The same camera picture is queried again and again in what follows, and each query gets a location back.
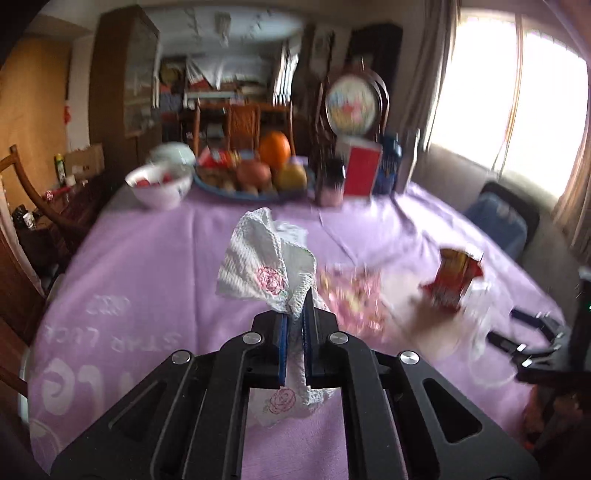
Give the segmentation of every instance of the silver screw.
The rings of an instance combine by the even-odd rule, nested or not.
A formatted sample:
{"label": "silver screw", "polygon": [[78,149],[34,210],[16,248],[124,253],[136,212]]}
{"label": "silver screw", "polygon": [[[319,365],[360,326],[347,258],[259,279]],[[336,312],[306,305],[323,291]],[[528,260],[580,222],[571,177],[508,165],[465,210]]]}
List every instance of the silver screw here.
{"label": "silver screw", "polygon": [[173,353],[173,363],[175,365],[183,365],[191,360],[191,353],[186,350],[179,350]]}
{"label": "silver screw", "polygon": [[262,340],[261,335],[256,332],[248,332],[242,335],[242,341],[247,345],[256,345]]}
{"label": "silver screw", "polygon": [[349,337],[346,333],[335,332],[330,334],[329,340],[335,345],[342,345],[343,343],[347,343],[349,341]]}
{"label": "silver screw", "polygon": [[420,358],[418,355],[415,352],[411,352],[410,350],[400,354],[400,361],[407,365],[415,365],[419,360]]}

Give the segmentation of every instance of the plate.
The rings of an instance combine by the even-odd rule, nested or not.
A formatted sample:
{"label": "plate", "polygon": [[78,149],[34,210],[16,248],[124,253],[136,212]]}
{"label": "plate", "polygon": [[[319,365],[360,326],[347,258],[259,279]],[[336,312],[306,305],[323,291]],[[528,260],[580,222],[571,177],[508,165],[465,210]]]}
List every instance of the plate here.
{"label": "plate", "polygon": [[380,110],[377,85],[356,75],[342,76],[326,95],[326,117],[336,135],[365,135]]}
{"label": "plate", "polygon": [[195,173],[193,175],[195,183],[199,188],[205,190],[206,192],[213,193],[219,197],[223,197],[225,199],[234,200],[235,202],[252,202],[252,203],[282,203],[287,202],[289,200],[296,200],[306,195],[307,190],[289,190],[287,192],[279,192],[275,195],[271,195],[268,193],[261,193],[257,196],[253,195],[252,193],[246,192],[226,192],[225,190],[218,189],[217,187],[213,187],[205,183],[202,179],[199,178],[199,175]]}

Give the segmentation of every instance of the ceiling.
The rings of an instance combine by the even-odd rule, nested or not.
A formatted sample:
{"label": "ceiling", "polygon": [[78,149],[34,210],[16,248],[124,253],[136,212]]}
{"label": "ceiling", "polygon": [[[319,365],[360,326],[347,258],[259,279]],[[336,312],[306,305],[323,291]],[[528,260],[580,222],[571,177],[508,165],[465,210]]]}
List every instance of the ceiling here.
{"label": "ceiling", "polygon": [[222,49],[216,32],[218,12],[231,17],[228,39],[233,51],[275,45],[302,30],[305,24],[299,15],[254,7],[175,7],[147,13],[160,30],[163,53],[173,55]]}

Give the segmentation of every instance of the red and white box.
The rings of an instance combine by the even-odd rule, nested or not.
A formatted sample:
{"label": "red and white box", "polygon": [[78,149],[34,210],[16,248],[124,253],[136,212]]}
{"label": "red and white box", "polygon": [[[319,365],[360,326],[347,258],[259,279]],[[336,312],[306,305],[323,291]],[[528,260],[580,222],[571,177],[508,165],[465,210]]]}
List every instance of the red and white box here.
{"label": "red and white box", "polygon": [[344,195],[370,197],[382,159],[382,145],[363,138],[339,137],[335,154],[346,165]]}

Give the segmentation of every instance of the blue cloth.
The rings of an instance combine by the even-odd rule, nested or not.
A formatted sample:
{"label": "blue cloth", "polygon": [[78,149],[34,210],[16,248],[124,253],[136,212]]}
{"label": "blue cloth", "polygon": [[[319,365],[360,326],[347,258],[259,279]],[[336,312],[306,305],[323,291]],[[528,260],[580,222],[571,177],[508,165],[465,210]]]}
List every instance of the blue cloth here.
{"label": "blue cloth", "polygon": [[497,195],[481,194],[464,215],[513,260],[522,253],[527,240],[527,224],[515,209]]}

